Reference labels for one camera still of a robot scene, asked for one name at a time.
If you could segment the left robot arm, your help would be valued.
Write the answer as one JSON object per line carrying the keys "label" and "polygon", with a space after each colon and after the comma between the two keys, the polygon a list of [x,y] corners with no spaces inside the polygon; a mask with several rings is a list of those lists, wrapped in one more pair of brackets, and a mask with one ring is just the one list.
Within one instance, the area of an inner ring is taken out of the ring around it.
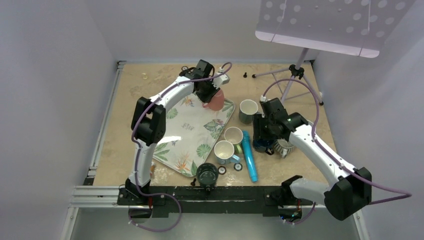
{"label": "left robot arm", "polygon": [[151,160],[157,144],[166,133],[169,110],[190,94],[195,94],[203,103],[209,103],[221,86],[230,81],[227,72],[231,68],[232,63],[226,62],[211,74],[213,65],[201,59],[195,67],[181,71],[161,92],[137,100],[131,123],[134,164],[124,184],[130,199],[136,204],[142,205],[152,196],[149,192]]}

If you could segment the dark grey angular mug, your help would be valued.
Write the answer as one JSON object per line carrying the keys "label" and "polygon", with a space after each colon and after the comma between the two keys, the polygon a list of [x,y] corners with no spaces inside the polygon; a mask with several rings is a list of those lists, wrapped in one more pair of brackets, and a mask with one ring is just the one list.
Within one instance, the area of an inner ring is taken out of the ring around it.
{"label": "dark grey angular mug", "polygon": [[245,99],[239,104],[238,119],[243,124],[251,124],[253,116],[258,112],[259,106],[252,99]]}

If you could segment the dark grey round mug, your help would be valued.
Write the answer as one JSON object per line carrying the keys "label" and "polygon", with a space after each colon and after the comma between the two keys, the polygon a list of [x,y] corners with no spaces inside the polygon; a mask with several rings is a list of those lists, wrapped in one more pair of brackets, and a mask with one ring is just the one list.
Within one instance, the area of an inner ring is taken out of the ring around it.
{"label": "dark grey round mug", "polygon": [[201,164],[196,171],[196,179],[201,188],[210,192],[216,185],[219,173],[217,167],[209,162]]}

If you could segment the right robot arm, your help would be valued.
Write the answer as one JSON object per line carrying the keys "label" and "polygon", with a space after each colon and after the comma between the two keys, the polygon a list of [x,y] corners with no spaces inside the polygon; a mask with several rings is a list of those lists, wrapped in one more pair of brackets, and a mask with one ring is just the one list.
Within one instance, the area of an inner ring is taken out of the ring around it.
{"label": "right robot arm", "polygon": [[260,98],[262,113],[253,116],[254,140],[286,140],[301,150],[319,169],[327,183],[295,175],[281,183],[277,191],[280,203],[292,204],[298,199],[324,205],[337,220],[343,221],[372,200],[372,187],[355,176],[372,180],[365,167],[356,168],[343,160],[313,129],[311,121],[298,112],[288,114],[278,98]]}

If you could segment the dark blue mug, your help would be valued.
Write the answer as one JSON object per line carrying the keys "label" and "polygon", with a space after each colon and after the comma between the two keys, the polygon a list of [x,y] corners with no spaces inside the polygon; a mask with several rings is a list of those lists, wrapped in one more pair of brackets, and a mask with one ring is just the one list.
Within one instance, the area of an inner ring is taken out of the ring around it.
{"label": "dark blue mug", "polygon": [[275,140],[254,139],[252,145],[255,151],[272,156],[275,153],[274,143]]}

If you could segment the light blue mug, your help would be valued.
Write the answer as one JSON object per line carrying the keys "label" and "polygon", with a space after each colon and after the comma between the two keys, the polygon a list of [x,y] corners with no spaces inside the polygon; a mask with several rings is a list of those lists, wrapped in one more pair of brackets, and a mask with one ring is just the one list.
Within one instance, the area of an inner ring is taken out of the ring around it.
{"label": "light blue mug", "polygon": [[219,165],[238,164],[241,161],[240,157],[235,153],[233,144],[226,140],[218,141],[213,148],[213,152]]}

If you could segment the light green mug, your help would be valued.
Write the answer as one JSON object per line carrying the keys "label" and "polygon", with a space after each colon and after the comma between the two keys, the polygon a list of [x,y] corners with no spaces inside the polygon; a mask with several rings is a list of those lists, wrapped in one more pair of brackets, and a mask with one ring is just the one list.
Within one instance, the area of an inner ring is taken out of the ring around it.
{"label": "light green mug", "polygon": [[239,145],[243,140],[243,131],[235,126],[228,127],[224,131],[224,139],[233,145]]}

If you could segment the pink salmon mug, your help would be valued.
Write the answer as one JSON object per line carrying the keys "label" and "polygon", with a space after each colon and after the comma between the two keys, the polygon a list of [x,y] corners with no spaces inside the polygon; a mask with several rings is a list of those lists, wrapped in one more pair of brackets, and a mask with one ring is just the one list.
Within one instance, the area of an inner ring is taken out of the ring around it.
{"label": "pink salmon mug", "polygon": [[213,111],[220,111],[224,107],[225,95],[222,89],[220,89],[208,103],[202,103],[203,108],[209,108]]}

